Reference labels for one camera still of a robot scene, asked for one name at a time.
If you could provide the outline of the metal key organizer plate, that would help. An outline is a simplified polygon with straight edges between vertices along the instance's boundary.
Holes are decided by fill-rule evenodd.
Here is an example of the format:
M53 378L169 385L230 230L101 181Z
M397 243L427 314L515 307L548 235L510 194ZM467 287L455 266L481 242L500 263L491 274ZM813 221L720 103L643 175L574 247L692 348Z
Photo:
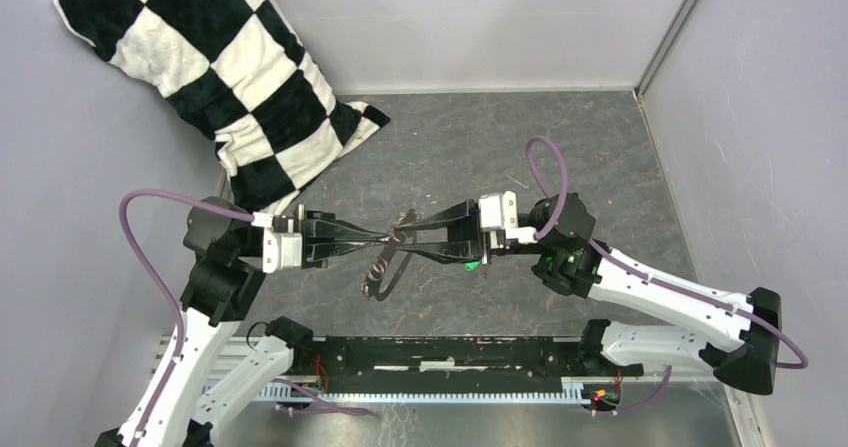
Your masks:
M388 281L388 284L383 286L383 282L389 273L393 258L399 252L399 247L406 243L415 243L417 241L417 234L414 231L406 232L401 230L401 227L411 224L420 218L421 214L414 208L411 208L405 212L401 212L398 219L391 225L385 246L366 272L363 280L362 291L366 298L375 299L377 302L385 301L398 285L411 261L411 252L405 254L400 265L395 269L394 274Z

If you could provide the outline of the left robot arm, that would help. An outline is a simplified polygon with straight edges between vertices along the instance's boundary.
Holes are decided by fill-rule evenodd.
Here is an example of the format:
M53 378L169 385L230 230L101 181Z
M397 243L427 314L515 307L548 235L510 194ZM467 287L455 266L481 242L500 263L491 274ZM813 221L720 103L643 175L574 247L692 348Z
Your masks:
M190 206L183 244L195 255L188 281L176 297L141 249L128 221L139 197L175 200ZM175 192L140 189L119 206L124 234L175 315L163 359L133 413L105 431L99 446L215 446L224 432L271 383L283 374L302 374L314 361L313 346L301 328L285 320L270 323L251 352L208 392L202 389L245 320L269 273L310 266L305 250L313 227L332 214L300 209L291 217L249 213L220 198L203 200Z

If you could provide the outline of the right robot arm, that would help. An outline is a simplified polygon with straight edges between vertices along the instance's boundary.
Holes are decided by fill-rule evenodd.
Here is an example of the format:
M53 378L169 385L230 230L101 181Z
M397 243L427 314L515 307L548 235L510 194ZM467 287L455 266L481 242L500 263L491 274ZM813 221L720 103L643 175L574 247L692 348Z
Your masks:
M596 220L578 194L554 195L519 212L515 193L487 194L422 220L404 220L395 236L444 229L443 242L409 251L442 263L487 263L536 255L533 274L551 291L607 302L661 320L632 327L592 321L577 349L580 367L602 375L615 366L660 364L709 371L755 395L774 391L782 299L764 287L748 294L710 288L647 266L593 238Z

